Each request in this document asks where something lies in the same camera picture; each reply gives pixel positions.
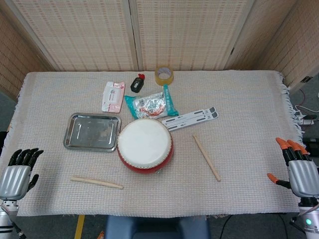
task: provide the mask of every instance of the woven panel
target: woven panel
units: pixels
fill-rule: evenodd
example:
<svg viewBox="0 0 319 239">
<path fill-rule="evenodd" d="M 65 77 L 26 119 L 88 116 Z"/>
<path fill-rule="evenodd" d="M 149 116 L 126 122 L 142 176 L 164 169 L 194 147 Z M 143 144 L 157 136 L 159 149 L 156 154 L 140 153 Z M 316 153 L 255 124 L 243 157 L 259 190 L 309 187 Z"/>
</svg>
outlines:
<svg viewBox="0 0 319 239">
<path fill-rule="evenodd" d="M 301 81 L 319 66 L 319 4 L 298 1 L 255 69 L 281 71 L 285 84 Z"/>
<path fill-rule="evenodd" d="M 255 0 L 226 69 L 251 70 L 295 2 Z"/>
<path fill-rule="evenodd" d="M 26 74 L 46 68 L 1 12 L 0 35 L 0 89 L 15 99 Z"/>
<path fill-rule="evenodd" d="M 121 0 L 13 0 L 62 71 L 133 70 Z"/>
<path fill-rule="evenodd" d="M 144 70 L 221 70 L 247 0 L 137 0 Z"/>
</svg>

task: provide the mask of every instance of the pink package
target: pink package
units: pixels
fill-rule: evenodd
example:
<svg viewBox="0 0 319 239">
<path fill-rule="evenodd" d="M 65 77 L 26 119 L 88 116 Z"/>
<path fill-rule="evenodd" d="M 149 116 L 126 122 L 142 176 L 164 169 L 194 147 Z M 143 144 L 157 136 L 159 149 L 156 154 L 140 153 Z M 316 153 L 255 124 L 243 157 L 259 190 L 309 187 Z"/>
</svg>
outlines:
<svg viewBox="0 0 319 239">
<path fill-rule="evenodd" d="M 114 83 L 109 81 L 106 83 L 103 92 L 102 111 L 119 113 L 122 106 L 125 83 Z"/>
</svg>

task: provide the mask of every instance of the wooden drumstick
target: wooden drumstick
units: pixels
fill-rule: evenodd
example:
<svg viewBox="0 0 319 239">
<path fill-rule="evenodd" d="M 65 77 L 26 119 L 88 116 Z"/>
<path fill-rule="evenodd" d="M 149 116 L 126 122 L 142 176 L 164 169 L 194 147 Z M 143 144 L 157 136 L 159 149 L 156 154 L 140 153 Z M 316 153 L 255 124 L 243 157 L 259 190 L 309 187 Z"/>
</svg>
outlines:
<svg viewBox="0 0 319 239">
<path fill-rule="evenodd" d="M 95 179 L 90 179 L 90 178 L 71 177 L 71 181 L 98 184 L 98 185 L 103 185 L 103 186 L 107 186 L 107 187 L 111 187 L 111 188 L 118 188 L 118 189 L 124 188 L 122 185 L 118 185 L 118 184 L 110 183 L 110 182 L 105 182 L 105 181 L 100 181 L 100 180 L 95 180 Z"/>
<path fill-rule="evenodd" d="M 215 178 L 218 182 L 220 182 L 221 178 L 216 170 L 216 168 L 214 167 L 213 163 L 211 162 L 207 152 L 205 151 L 205 149 L 203 148 L 203 145 L 200 143 L 200 141 L 198 140 L 197 136 L 195 134 L 193 134 L 193 137 L 195 139 L 195 142 L 197 143 L 198 148 L 200 149 L 201 153 L 203 154 L 204 158 L 206 159 L 211 171 L 213 172 L 213 174 L 215 175 Z"/>
</svg>

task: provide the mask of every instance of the white drumhead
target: white drumhead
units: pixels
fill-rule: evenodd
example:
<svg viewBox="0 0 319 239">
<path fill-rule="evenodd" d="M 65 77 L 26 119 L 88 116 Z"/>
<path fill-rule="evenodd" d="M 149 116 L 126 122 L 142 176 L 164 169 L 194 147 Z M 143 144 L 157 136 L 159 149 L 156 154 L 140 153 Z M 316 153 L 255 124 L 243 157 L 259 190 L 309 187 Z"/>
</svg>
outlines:
<svg viewBox="0 0 319 239">
<path fill-rule="evenodd" d="M 171 136 L 162 123 L 154 119 L 138 119 L 122 130 L 118 147 L 128 164 L 136 168 L 153 168 L 168 156 Z"/>
</svg>

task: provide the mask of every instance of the tablecloth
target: tablecloth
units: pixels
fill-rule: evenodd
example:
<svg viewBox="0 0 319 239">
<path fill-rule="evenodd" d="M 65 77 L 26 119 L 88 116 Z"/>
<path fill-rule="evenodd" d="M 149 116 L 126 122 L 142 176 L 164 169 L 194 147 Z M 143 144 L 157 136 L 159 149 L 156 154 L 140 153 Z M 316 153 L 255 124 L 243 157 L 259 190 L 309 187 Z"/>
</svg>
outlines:
<svg viewBox="0 0 319 239">
<path fill-rule="evenodd" d="M 140 95 L 162 91 L 154 72 L 143 72 Z M 29 73 L 0 159 L 38 147 L 37 185 L 19 201 L 20 216 L 109 214 L 177 217 L 297 211 L 298 198 L 273 184 L 267 173 L 288 179 L 275 137 L 301 140 L 288 89 L 275 71 L 181 71 L 169 91 L 180 114 L 214 106 L 219 118 L 171 133 L 174 156 L 158 174 L 138 174 L 111 153 L 72 151 L 63 138 L 75 112 L 101 113 L 107 81 L 125 82 L 126 95 L 137 72 Z M 122 128 L 133 121 L 123 102 Z M 192 138 L 196 133 L 221 175 L 217 182 Z M 79 182 L 71 176 L 110 181 L 123 190 Z"/>
</svg>

